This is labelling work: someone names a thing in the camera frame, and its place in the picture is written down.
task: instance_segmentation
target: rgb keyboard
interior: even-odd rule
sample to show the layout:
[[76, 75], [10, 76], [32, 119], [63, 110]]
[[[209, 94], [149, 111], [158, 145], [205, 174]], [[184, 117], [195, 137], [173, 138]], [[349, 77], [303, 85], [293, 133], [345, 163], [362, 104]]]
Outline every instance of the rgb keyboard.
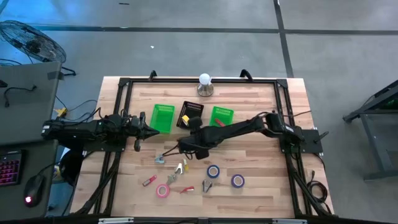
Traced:
[[22, 150], [0, 151], [0, 187], [19, 183]]

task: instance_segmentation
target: pink tape roll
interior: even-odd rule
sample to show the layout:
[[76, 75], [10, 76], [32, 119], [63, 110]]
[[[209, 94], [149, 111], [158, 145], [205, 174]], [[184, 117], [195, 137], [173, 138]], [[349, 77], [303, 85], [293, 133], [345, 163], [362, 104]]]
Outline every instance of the pink tape roll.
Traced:
[[[165, 189], [165, 193], [164, 194], [160, 194], [160, 190], [164, 188]], [[156, 188], [156, 195], [159, 198], [166, 198], [167, 196], [169, 196], [170, 193], [170, 188], [167, 184], [160, 184], [159, 186], [157, 186]]]

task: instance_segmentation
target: computer mouse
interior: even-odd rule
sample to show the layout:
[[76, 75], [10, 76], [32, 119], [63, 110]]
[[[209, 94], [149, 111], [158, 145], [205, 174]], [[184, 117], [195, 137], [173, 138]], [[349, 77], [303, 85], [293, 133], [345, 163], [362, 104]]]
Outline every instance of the computer mouse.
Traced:
[[44, 182], [45, 177], [42, 174], [37, 174], [26, 182], [24, 190], [24, 203], [27, 207], [34, 207], [40, 203], [42, 199]]

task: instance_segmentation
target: butcher block tabletop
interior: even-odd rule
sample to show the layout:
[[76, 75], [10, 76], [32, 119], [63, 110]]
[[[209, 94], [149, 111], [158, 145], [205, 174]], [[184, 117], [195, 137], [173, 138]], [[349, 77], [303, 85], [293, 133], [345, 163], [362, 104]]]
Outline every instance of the butcher block tabletop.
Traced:
[[[112, 114], [120, 77], [104, 77], [97, 107], [101, 114]], [[288, 78], [293, 114], [310, 110], [304, 80]], [[170, 185], [167, 198], [155, 194], [159, 184], [165, 184], [167, 176], [174, 173], [175, 167], [185, 155], [165, 157], [165, 164], [156, 164], [157, 155], [173, 148], [176, 140], [188, 136], [189, 131], [176, 127], [184, 101], [204, 105], [203, 125], [210, 122], [214, 106], [234, 110], [233, 122], [251, 119], [261, 111], [276, 110], [274, 87], [259, 83], [216, 83], [211, 97], [200, 97], [195, 83], [134, 83], [128, 113], [146, 113], [146, 123], [150, 124], [155, 104], [173, 105], [174, 121], [170, 134], [159, 134], [141, 142], [141, 151], [134, 151], [135, 138], [127, 140], [126, 150], [121, 161], [114, 193], [112, 216], [129, 217], [217, 217], [217, 218], [288, 218], [294, 217], [292, 199], [287, 177], [286, 161], [280, 151], [279, 140], [265, 137], [261, 133], [251, 133], [224, 140], [217, 148], [210, 150], [210, 156], [187, 160], [189, 170], [178, 175]], [[123, 92], [121, 107], [126, 98]], [[311, 113], [296, 116], [295, 123], [303, 129], [314, 127]], [[303, 154], [303, 166], [307, 181], [315, 171], [315, 180], [328, 188], [325, 170], [321, 160], [313, 154]], [[104, 152], [94, 152], [83, 161], [76, 184], [71, 212], [77, 211], [89, 199], [98, 186]], [[206, 170], [210, 165], [220, 168], [220, 175], [207, 193], [202, 191], [202, 181], [210, 180]], [[241, 174], [244, 187], [231, 186], [231, 177]], [[142, 183], [152, 177], [157, 179], [144, 187]], [[194, 191], [180, 194], [185, 187], [194, 186]], [[297, 186], [300, 208], [305, 212], [303, 196]], [[105, 189], [101, 211], [104, 209], [108, 188]], [[330, 195], [326, 203], [333, 211]]]

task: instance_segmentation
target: concrete floor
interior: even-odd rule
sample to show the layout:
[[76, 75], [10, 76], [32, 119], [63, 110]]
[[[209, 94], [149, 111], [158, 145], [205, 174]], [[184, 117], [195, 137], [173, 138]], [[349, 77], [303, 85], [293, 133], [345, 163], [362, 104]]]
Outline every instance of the concrete floor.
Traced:
[[[0, 21], [35, 25], [118, 27], [212, 27], [276, 29], [272, 0], [13, 0]], [[395, 0], [280, 0], [286, 29], [396, 30]], [[60, 83], [58, 96], [70, 107], [97, 99], [105, 75], [189, 76], [203, 72], [235, 77], [242, 68], [254, 77], [286, 77], [279, 34], [181, 32], [45, 31], [67, 53], [66, 67], [79, 75]], [[343, 115], [397, 79], [396, 35], [287, 35], [294, 77], [304, 78], [315, 125], [323, 139], [330, 194], [337, 215], [397, 222], [398, 178], [364, 182], [376, 171], [362, 124]], [[29, 63], [6, 42], [0, 57]], [[93, 108], [71, 114], [77, 118]], [[67, 186], [53, 187], [59, 215]]]

